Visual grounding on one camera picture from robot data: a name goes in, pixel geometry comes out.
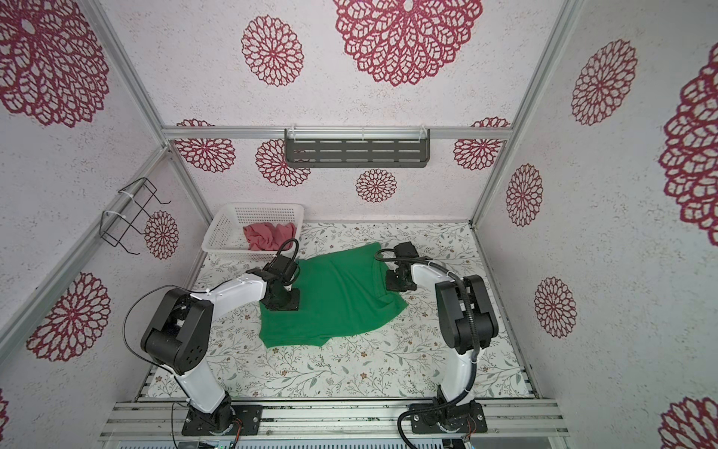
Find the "green tank top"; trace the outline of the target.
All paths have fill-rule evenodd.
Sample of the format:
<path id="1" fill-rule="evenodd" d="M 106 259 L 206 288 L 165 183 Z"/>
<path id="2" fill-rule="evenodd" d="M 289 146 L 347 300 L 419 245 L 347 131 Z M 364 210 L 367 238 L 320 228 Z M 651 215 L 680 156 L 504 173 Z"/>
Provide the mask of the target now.
<path id="1" fill-rule="evenodd" d="M 300 292 L 298 309 L 260 308 L 259 337 L 265 347 L 321 347 L 334 338 L 374 331 L 397 318 L 408 305 L 386 288 L 387 265 L 375 259 L 379 250 L 381 245 L 373 242 L 301 260 L 293 284 Z"/>

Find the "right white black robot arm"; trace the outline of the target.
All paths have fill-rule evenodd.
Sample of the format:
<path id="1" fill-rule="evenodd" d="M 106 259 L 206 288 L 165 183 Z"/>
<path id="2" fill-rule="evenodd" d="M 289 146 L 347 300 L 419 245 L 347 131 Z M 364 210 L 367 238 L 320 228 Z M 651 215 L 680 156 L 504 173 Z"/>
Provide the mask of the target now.
<path id="1" fill-rule="evenodd" d="M 409 241 L 382 248 L 374 258 L 396 266 L 386 271 L 389 291 L 409 292 L 422 287 L 434 294 L 439 331 L 452 350 L 433 404 L 415 413 L 442 413 L 466 405 L 470 402 L 482 351 L 499 332 L 484 279 L 479 275 L 459 276 L 436 260 L 420 256 Z"/>

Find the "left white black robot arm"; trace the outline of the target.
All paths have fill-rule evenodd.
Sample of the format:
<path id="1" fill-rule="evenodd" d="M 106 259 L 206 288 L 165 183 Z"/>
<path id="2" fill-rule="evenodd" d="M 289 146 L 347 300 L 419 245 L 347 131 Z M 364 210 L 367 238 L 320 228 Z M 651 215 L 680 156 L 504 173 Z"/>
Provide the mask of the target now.
<path id="1" fill-rule="evenodd" d="M 293 258 L 277 254 L 265 267 L 207 291 L 175 287 L 163 297 L 140 347 L 171 372 L 195 412 L 216 415 L 229 408 L 231 400 L 206 361 L 213 323 L 255 302 L 271 312 L 296 312 L 300 292 L 292 284 L 298 274 Z"/>

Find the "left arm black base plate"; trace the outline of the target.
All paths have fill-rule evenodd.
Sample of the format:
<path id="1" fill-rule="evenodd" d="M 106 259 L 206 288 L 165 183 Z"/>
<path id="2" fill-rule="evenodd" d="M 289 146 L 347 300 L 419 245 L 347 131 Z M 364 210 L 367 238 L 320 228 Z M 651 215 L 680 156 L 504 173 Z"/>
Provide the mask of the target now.
<path id="1" fill-rule="evenodd" d="M 262 419 L 261 405 L 222 403 L 213 413 L 203 413 L 190 405 L 181 430 L 182 436 L 255 436 Z"/>

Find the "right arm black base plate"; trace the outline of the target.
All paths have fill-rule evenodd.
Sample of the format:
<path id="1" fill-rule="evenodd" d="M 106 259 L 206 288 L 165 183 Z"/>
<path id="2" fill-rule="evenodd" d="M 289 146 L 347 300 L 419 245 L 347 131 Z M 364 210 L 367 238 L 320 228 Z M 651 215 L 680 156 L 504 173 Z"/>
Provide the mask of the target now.
<path id="1" fill-rule="evenodd" d="M 418 413 L 427 404 L 413 403 L 411 430 L 415 434 L 473 434 L 488 432 L 484 409 L 477 400 L 432 413 Z"/>

